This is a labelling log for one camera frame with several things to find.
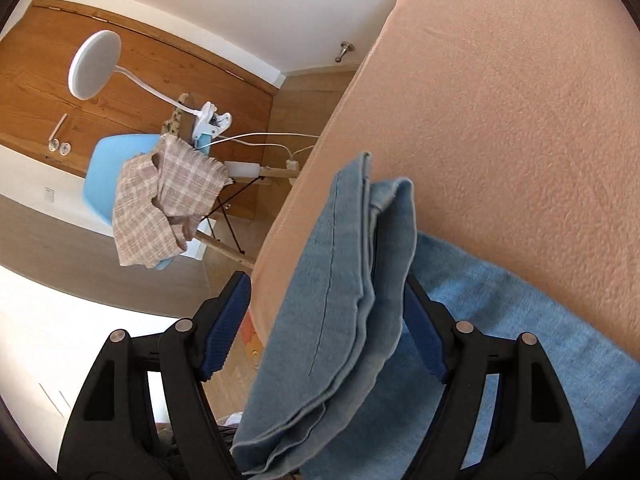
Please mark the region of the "metal door stopper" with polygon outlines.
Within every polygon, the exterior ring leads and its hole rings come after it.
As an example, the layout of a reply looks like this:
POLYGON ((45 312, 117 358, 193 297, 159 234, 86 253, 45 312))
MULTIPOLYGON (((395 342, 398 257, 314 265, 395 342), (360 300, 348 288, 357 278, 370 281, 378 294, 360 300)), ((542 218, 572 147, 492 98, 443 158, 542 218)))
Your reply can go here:
POLYGON ((340 64, 343 62, 344 57, 348 55, 350 52, 355 51, 355 46, 348 41, 341 42, 341 50, 340 53, 334 58, 334 62, 336 64, 340 64))

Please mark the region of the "blue plastic chair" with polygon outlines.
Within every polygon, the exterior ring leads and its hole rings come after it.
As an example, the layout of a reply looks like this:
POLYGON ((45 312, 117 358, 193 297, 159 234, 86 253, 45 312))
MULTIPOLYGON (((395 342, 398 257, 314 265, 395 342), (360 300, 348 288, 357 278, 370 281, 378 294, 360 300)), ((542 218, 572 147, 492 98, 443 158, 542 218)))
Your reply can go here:
POLYGON ((127 133, 99 140, 91 155, 82 196, 88 207, 112 225, 117 179, 126 160, 148 154, 160 140, 158 134, 127 133))

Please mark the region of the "beige fleece blanket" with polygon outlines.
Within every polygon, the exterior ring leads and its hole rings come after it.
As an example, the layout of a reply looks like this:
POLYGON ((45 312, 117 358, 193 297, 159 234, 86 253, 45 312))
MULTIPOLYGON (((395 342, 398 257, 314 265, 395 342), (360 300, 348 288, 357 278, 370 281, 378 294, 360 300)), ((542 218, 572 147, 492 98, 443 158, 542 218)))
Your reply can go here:
POLYGON ((266 238, 267 337, 334 174, 413 180, 421 231, 639 351, 639 29, 622 0, 397 0, 266 238))

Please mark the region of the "white power strip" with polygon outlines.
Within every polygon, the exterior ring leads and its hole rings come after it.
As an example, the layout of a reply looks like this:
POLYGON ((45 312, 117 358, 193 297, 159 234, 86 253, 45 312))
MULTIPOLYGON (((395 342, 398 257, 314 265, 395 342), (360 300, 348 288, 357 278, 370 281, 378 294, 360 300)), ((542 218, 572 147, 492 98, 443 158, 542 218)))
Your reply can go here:
POLYGON ((260 166, 257 162, 224 162, 228 175, 232 179, 296 179, 299 175, 299 163, 288 159, 284 168, 260 166))

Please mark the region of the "light blue denim pants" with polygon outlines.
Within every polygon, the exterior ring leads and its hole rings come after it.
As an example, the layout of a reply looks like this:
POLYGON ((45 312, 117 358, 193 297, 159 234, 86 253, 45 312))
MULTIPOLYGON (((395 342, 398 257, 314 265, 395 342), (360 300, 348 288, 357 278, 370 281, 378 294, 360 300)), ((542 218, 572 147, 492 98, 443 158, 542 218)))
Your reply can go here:
POLYGON ((578 479, 639 446, 639 365, 505 270, 416 227, 407 178, 334 177, 232 445, 253 479, 578 479), (442 384, 404 322, 413 275, 442 384))

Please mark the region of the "beige plaid cloth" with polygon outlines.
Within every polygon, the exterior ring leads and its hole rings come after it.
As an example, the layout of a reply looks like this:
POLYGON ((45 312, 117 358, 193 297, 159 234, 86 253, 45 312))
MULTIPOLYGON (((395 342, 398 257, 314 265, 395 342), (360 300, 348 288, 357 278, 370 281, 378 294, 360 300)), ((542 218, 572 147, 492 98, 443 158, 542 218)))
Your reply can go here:
POLYGON ((185 252, 230 183, 222 162, 172 134, 163 134, 148 154, 126 160, 112 214, 119 263, 153 269, 185 252))

